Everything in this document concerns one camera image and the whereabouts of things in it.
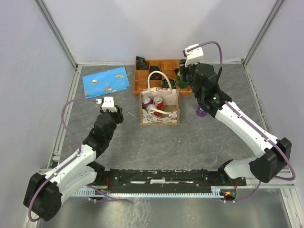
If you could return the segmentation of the green glass bottle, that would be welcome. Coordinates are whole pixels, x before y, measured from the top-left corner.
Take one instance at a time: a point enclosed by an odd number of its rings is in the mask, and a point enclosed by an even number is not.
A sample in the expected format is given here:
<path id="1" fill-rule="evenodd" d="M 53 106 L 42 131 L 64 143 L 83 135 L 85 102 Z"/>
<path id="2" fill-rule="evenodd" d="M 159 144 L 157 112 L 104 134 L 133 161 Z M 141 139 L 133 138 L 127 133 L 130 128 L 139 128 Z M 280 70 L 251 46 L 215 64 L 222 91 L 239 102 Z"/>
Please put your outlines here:
<path id="1" fill-rule="evenodd" d="M 181 73 L 180 73 L 180 70 L 178 68 L 176 68 L 174 70 L 175 72 L 175 75 L 176 75 L 176 84 L 177 86 L 179 87 L 179 89 L 186 89 L 188 87 L 188 82 L 184 82 L 182 79 L 181 79 Z"/>

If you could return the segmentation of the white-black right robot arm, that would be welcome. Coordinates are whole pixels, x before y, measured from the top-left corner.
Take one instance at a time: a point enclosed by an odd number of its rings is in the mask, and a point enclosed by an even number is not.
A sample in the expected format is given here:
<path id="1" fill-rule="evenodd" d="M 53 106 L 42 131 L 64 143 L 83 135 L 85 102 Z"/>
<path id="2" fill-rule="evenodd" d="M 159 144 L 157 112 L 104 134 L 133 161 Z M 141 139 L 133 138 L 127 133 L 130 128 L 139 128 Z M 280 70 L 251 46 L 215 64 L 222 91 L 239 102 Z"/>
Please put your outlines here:
<path id="1" fill-rule="evenodd" d="M 252 174 L 260 182 L 268 183 L 273 178 L 282 179 L 279 172 L 288 167 L 291 177 L 295 171 L 289 161 L 292 144 L 287 138 L 278 139 L 253 120 L 237 106 L 232 98 L 219 87 L 221 70 L 215 72 L 209 64 L 187 64 L 179 61 L 182 81 L 188 83 L 198 105 L 210 116 L 225 124 L 252 150 L 254 156 L 243 160 L 230 160 L 224 164 L 224 170 L 218 173 L 218 181 L 228 186 L 236 178 Z"/>

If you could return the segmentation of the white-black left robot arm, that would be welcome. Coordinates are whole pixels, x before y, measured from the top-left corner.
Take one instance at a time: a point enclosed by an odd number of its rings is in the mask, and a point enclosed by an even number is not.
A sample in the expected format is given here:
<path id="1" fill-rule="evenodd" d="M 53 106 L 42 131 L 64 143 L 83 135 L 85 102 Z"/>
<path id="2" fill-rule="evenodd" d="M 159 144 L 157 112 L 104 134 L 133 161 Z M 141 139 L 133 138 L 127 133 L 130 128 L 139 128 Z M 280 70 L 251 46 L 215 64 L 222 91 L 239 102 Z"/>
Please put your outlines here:
<path id="1" fill-rule="evenodd" d="M 31 176 L 23 201 L 31 222 L 52 219 L 76 191 L 90 183 L 104 182 L 105 169 L 95 160 L 109 147 L 117 125 L 123 121 L 120 106 L 102 108 L 93 129 L 76 152 L 45 174 L 37 172 Z"/>

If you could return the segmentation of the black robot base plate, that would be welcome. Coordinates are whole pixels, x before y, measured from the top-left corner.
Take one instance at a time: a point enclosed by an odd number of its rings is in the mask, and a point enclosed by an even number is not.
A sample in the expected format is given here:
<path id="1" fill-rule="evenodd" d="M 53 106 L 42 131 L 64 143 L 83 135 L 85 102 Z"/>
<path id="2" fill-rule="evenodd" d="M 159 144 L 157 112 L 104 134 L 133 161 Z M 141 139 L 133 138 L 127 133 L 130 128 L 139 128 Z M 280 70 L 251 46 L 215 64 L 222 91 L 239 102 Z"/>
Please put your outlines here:
<path id="1" fill-rule="evenodd" d="M 93 186 L 110 193 L 194 193 L 211 192 L 212 187 L 246 186 L 246 178 L 232 179 L 223 170 L 119 170 L 97 174 Z"/>

